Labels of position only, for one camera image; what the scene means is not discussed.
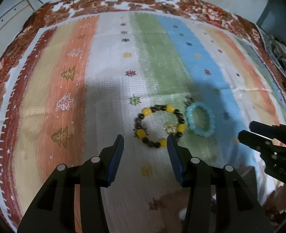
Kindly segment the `striped colourful woven mat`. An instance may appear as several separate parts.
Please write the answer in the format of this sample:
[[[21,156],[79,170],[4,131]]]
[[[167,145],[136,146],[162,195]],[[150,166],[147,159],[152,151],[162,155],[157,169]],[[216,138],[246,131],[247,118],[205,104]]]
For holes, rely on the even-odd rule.
[[[180,143],[212,166],[252,170],[264,205],[280,185],[259,154],[238,141],[256,120],[286,124],[286,79],[262,38],[143,12],[108,12],[25,28],[0,60],[0,213],[12,230],[54,168],[75,167],[125,138],[111,188],[102,191],[112,232],[177,232],[187,191],[163,142]],[[186,96],[195,102],[186,106]]]

